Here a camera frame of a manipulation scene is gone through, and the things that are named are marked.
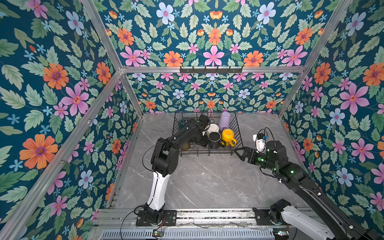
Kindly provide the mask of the black mug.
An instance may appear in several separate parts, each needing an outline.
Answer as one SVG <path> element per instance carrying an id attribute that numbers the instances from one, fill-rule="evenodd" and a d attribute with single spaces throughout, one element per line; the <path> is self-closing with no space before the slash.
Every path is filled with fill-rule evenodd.
<path id="1" fill-rule="evenodd" d="M 210 133 L 208 135 L 208 139 L 209 139 L 208 146 L 212 150 L 217 150 L 219 148 L 225 147 L 220 133 Z"/>

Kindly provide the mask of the olive green glass cup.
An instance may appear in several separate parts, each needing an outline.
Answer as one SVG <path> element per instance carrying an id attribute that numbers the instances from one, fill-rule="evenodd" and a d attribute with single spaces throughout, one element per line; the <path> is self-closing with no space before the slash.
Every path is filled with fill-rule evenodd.
<path id="1" fill-rule="evenodd" d="M 189 151 L 191 148 L 191 143 L 187 142 L 181 146 L 181 151 Z"/>

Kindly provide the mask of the white mug red inside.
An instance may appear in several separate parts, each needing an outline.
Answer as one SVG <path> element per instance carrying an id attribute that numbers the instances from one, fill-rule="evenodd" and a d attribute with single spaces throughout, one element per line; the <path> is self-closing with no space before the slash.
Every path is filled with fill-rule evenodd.
<path id="1" fill-rule="evenodd" d="M 208 136 L 210 133 L 218 133 L 220 127 L 217 124 L 210 124 L 206 130 L 206 135 Z"/>

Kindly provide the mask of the yellow mug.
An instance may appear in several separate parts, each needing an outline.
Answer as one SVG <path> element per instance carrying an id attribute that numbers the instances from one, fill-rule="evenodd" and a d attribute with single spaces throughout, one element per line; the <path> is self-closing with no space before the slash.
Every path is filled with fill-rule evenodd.
<path id="1" fill-rule="evenodd" d="M 222 141 L 224 142 L 225 147 L 235 147 L 238 143 L 235 139 L 235 133 L 231 129 L 224 129 L 222 131 Z"/>

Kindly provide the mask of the lilac plastic cup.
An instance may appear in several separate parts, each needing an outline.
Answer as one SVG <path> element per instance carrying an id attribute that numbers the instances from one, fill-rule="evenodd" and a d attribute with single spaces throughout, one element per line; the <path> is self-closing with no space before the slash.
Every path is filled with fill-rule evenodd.
<path id="1" fill-rule="evenodd" d="M 218 126 L 220 131 L 228 129 L 230 127 L 231 114 L 229 112 L 222 112 Z"/>

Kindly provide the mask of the dark green mug white inside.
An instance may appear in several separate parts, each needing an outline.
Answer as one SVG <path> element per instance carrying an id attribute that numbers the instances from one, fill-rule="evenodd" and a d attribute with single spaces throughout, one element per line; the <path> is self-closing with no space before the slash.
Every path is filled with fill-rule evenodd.
<path id="1" fill-rule="evenodd" d="M 180 119 L 179 123 L 178 123 L 179 130 L 185 129 L 187 126 L 187 123 L 188 123 L 187 119 L 185 119 L 185 118 Z"/>

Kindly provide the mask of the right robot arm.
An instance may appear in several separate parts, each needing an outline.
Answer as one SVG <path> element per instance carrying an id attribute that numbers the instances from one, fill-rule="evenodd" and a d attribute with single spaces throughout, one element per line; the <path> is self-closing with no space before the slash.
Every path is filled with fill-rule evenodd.
<path id="1" fill-rule="evenodd" d="M 299 165 L 289 161 L 285 146 L 279 141 L 269 141 L 263 151 L 243 147 L 235 149 L 241 161 L 267 169 L 270 177 L 285 185 L 322 220 L 318 222 L 301 213 L 290 202 L 281 199 L 270 206 L 266 219 L 275 225 L 291 225 L 313 240 L 381 240 L 373 229 L 365 229 L 347 216 L 333 203 L 309 174 Z"/>

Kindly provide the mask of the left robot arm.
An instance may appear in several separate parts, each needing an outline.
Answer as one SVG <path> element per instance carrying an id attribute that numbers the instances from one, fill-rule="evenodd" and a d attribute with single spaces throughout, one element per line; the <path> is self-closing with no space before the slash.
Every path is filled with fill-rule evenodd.
<path id="1" fill-rule="evenodd" d="M 145 205 L 147 209 L 160 212 L 164 208 L 169 178 L 179 164 L 182 146 L 189 142 L 206 145 L 207 137 L 203 133 L 209 123 L 209 117 L 201 114 L 198 118 L 187 119 L 184 126 L 172 136 L 157 140 L 151 157 L 153 184 Z"/>

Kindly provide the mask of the black hook rail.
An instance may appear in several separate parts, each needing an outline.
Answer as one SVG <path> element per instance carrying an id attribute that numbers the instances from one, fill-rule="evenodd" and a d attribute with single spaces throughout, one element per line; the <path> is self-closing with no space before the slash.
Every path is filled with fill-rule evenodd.
<path id="1" fill-rule="evenodd" d="M 186 74 L 238 74 L 243 72 L 243 67 L 180 67 L 180 73 Z"/>

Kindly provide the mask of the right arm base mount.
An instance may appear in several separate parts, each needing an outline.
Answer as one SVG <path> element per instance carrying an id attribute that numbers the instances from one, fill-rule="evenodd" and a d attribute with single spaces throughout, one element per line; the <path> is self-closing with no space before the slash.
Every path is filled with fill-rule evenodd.
<path id="1" fill-rule="evenodd" d="M 255 214 L 255 220 L 258 226 L 281 226 L 288 224 L 283 220 L 281 213 L 277 210 L 257 208 L 252 208 L 252 210 Z"/>

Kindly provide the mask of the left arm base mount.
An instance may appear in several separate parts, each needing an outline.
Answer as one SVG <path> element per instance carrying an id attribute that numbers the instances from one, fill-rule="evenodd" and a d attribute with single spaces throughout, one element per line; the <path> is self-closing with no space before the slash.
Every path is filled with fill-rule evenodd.
<path id="1" fill-rule="evenodd" d="M 137 216 L 136 226 L 137 227 L 173 227 L 177 221 L 176 210 L 164 210 L 161 213 L 154 212 L 148 213 L 147 211 L 141 210 Z"/>

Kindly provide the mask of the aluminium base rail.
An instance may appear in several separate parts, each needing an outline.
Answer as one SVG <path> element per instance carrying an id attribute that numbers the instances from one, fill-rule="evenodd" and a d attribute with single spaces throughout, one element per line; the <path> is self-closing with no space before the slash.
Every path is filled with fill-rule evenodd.
<path id="1" fill-rule="evenodd" d="M 174 227 L 197 228 L 286 228 L 287 224 L 274 224 L 266 216 L 270 209 L 260 208 L 260 212 L 252 208 L 206 208 L 206 209 L 175 209 L 175 217 L 166 217 L 166 222 L 174 222 Z M 96 229 L 137 228 L 141 217 L 131 213 L 131 209 L 100 210 L 98 218 L 91 227 Z"/>

